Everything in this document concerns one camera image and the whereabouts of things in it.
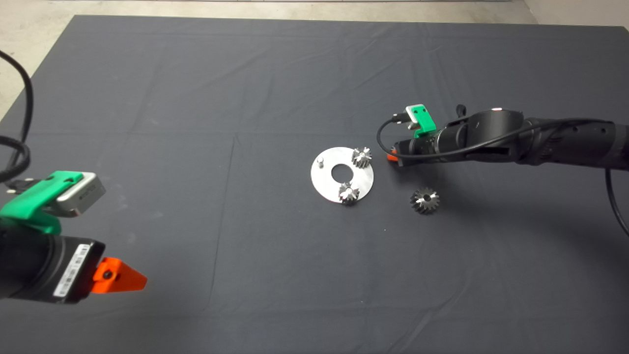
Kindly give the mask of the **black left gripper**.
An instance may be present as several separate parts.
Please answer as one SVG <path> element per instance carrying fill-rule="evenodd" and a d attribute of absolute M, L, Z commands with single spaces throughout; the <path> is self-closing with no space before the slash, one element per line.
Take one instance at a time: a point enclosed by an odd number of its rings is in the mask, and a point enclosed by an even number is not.
<path fill-rule="evenodd" d="M 142 291 L 147 278 L 117 258 L 103 257 L 105 244 L 83 237 L 56 239 L 49 300 L 77 304 L 95 294 Z"/>

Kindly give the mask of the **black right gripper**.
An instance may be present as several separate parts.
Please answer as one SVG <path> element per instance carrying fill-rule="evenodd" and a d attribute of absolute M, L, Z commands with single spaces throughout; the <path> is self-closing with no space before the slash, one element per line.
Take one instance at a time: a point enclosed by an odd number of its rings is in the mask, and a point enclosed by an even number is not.
<path fill-rule="evenodd" d="M 398 141 L 395 143 L 395 154 L 399 155 L 432 155 L 438 154 L 438 138 L 442 130 L 432 132 L 430 134 L 422 135 L 419 138 L 407 139 Z M 429 159 L 416 159 L 416 158 L 400 158 L 395 155 L 387 154 L 387 160 L 396 163 L 399 167 L 410 167 L 417 164 L 434 164 L 445 163 L 443 158 L 429 158 Z"/>

